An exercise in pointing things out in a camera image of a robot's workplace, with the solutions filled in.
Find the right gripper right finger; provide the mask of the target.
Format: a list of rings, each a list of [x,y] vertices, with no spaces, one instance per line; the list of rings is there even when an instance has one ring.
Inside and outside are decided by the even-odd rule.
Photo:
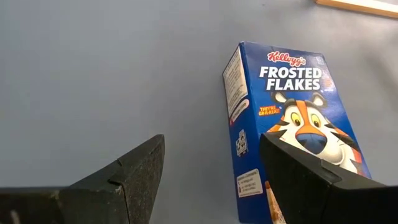
[[[398,224],[398,185],[340,168],[268,134],[260,157],[287,224]]]

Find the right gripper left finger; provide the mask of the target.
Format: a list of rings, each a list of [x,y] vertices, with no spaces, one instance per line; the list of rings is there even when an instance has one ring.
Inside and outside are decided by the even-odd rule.
[[[0,224],[149,224],[164,167],[156,134],[62,187],[0,187]]]

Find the blue Frosted Flakes cereal box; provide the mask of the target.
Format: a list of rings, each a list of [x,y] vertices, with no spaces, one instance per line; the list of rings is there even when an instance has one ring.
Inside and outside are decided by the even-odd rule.
[[[260,157],[262,135],[369,177],[322,54],[242,41],[223,81],[241,223],[286,224]]]

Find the wooden slatted shelf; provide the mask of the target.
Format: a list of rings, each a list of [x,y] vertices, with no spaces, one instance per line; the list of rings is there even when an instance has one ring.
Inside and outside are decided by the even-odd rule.
[[[398,4],[382,0],[314,0],[316,4],[398,19]]]

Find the blue-grey table mat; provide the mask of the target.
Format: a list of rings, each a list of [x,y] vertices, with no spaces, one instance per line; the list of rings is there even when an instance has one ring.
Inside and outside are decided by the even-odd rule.
[[[239,224],[222,73],[319,52],[371,176],[398,185],[398,19],[314,0],[0,0],[0,187],[65,186],[165,136],[150,224]]]

